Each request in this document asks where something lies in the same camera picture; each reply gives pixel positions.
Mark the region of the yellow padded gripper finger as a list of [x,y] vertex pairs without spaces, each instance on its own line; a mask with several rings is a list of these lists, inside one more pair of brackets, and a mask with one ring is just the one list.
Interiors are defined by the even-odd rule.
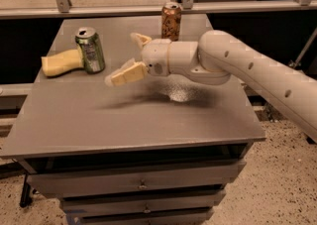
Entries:
[[152,40],[151,37],[139,33],[131,33],[130,37],[140,50],[142,50],[143,47]]
[[148,68],[142,61],[135,61],[133,58],[125,62],[120,68],[105,77],[105,84],[113,87],[130,82],[139,81],[146,77]]

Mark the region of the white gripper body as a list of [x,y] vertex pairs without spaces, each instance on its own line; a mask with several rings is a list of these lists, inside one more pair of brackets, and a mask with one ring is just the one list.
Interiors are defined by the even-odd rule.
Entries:
[[141,51],[143,63],[152,76],[168,76],[167,53],[170,39],[155,39],[147,43]]

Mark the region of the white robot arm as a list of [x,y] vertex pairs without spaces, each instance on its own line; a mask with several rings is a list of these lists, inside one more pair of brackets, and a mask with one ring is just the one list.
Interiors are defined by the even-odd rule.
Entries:
[[131,39],[140,48],[141,59],[130,59],[106,76],[107,85],[171,74],[220,85],[234,75],[317,141],[317,80],[219,30],[204,33],[197,42],[153,40],[138,33],[133,33]]

